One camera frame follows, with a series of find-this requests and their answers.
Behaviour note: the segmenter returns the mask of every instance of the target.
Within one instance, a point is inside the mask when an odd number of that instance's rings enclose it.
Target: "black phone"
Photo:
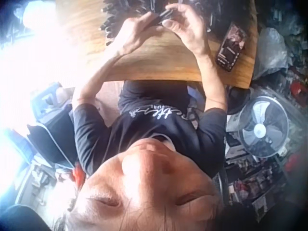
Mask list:
[[[231,23],[218,50],[216,63],[226,71],[231,71],[247,40],[247,34]]]

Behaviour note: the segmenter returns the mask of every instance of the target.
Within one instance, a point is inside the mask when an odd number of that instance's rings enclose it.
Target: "red object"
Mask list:
[[[296,101],[302,106],[306,107],[308,104],[308,93],[306,86],[300,81],[293,81],[290,86],[291,94]]]
[[[292,154],[287,163],[284,165],[284,168],[287,172],[291,172],[294,168],[298,166],[298,162],[300,161],[300,156],[298,154]]]
[[[86,180],[86,174],[82,170],[82,167],[79,162],[75,163],[75,168],[73,169],[73,177],[77,190],[80,191]]]

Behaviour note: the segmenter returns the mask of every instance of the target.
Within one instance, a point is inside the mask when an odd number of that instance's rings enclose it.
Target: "closed eye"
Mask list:
[[[110,198],[110,197],[92,197],[92,198],[88,198],[88,199],[100,202],[100,203],[107,205],[107,206],[110,206],[110,207],[118,207],[120,205],[119,200],[113,199],[113,198]]]
[[[184,196],[181,196],[179,197],[175,204],[178,205],[178,206],[181,206],[181,205],[184,205],[186,203],[189,203],[195,199],[198,199],[199,197],[201,196],[204,196],[205,193],[202,192],[202,191],[196,191],[196,192],[192,192],[192,193],[189,193],[189,194],[186,194]]]

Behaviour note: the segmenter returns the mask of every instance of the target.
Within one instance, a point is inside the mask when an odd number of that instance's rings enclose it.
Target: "electric fan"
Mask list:
[[[251,99],[240,112],[239,140],[256,157],[275,155],[284,145],[289,130],[288,117],[274,98],[259,96]]]

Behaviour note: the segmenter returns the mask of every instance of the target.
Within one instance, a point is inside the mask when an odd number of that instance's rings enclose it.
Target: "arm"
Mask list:
[[[199,167],[214,177],[223,166],[225,156],[227,103],[224,86],[218,76],[207,42],[203,19],[189,5],[171,4],[182,17],[181,23],[163,21],[163,26],[176,33],[184,45],[195,55],[206,95],[205,113],[196,130],[200,143]]]
[[[196,57],[206,95],[205,111],[211,108],[226,111],[226,93],[208,45],[204,20],[189,5],[175,3],[166,7],[171,8],[178,10],[181,23],[165,20],[163,26],[176,33]]]
[[[75,90],[73,97],[75,142],[78,158],[83,170],[92,175],[110,156],[105,153],[111,128],[108,128],[95,107],[95,96],[101,89],[113,65],[124,55],[141,46],[157,27],[144,28],[156,18],[147,13],[140,18],[127,19],[114,42],[102,56],[102,66],[84,84]]]
[[[73,97],[73,109],[83,103],[94,104],[95,96],[102,88],[113,65],[123,56],[132,53],[149,37],[161,30],[159,27],[144,28],[157,17],[154,13],[146,13],[140,18],[128,18],[123,23],[114,42],[103,53],[102,65],[96,73],[76,87]]]

